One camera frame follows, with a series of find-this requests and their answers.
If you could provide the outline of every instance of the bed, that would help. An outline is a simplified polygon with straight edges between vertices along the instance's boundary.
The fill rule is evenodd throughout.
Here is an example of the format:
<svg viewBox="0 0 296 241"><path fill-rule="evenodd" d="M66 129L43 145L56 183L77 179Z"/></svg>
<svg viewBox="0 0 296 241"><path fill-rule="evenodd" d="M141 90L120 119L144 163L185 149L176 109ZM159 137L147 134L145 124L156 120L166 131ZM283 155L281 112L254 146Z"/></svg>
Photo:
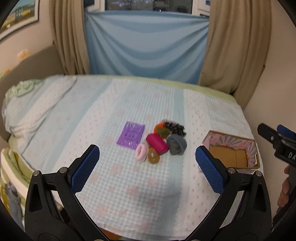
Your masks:
<svg viewBox="0 0 296 241"><path fill-rule="evenodd" d="M219 197L198 168L196 147L209 130L253 139L234 98L209 88L129 76L64 76L58 67L44 76L23 78L29 81L26 87L18 86L21 94L3 98L0 134L9 148L1 151L1 183L16 187L24 207L34 170L56 172L96 144L100 160L77 197L100 228L118 237L187 237ZM19 81L14 79L5 92ZM157 164L140 164L134 150L116 144L127 121L145 125L143 141L162 119L184 125L183 155L168 152ZM223 225L231 222L241 196L237 195Z"/></svg>

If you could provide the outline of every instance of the beige curtain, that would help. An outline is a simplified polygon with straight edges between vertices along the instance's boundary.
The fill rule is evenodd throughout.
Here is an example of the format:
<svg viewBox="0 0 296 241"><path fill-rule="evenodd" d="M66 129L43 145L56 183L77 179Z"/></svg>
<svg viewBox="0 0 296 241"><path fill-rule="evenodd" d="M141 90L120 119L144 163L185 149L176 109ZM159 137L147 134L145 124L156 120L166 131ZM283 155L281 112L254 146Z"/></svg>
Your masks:
<svg viewBox="0 0 296 241"><path fill-rule="evenodd" d="M50 0L50 20L66 74L89 74L90 64L84 39L83 0Z"/></svg>
<svg viewBox="0 0 296 241"><path fill-rule="evenodd" d="M232 93L244 109L264 70L270 0L213 0L199 85Z"/></svg>

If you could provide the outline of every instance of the pink ring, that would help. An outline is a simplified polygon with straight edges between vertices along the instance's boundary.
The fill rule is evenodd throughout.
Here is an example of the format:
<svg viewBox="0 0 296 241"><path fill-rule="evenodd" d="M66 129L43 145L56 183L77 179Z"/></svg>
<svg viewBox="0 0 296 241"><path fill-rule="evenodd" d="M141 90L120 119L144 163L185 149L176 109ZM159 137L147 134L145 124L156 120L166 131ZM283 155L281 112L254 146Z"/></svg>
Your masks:
<svg viewBox="0 0 296 241"><path fill-rule="evenodd" d="M146 160L148 149L145 144L140 143L136 148L135 158L139 162L144 162Z"/></svg>

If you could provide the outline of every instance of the open box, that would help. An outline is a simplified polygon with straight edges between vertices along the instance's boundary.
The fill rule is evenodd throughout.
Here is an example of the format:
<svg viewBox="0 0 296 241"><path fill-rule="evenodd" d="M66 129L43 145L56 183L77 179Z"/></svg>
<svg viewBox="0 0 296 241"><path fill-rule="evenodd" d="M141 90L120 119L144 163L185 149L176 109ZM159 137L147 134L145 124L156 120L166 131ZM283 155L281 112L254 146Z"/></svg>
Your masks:
<svg viewBox="0 0 296 241"><path fill-rule="evenodd" d="M209 131L202 145L213 157L220 159L226 168L258 169L260 167L255 140Z"/></svg>

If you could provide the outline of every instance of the curtain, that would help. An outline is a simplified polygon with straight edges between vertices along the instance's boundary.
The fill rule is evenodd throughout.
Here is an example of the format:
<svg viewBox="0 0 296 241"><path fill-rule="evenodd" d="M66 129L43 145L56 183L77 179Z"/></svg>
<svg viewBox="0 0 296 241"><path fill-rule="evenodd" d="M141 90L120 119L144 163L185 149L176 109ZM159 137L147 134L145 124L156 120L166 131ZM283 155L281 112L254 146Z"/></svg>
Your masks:
<svg viewBox="0 0 296 241"><path fill-rule="evenodd" d="M211 1L199 85L233 94L244 109L264 70L270 33L270 0Z"/></svg>
<svg viewBox="0 0 296 241"><path fill-rule="evenodd" d="M209 18L173 12L86 12L91 74L197 84Z"/></svg>
<svg viewBox="0 0 296 241"><path fill-rule="evenodd" d="M65 73L89 74L83 0L50 0L49 12L54 43Z"/></svg>

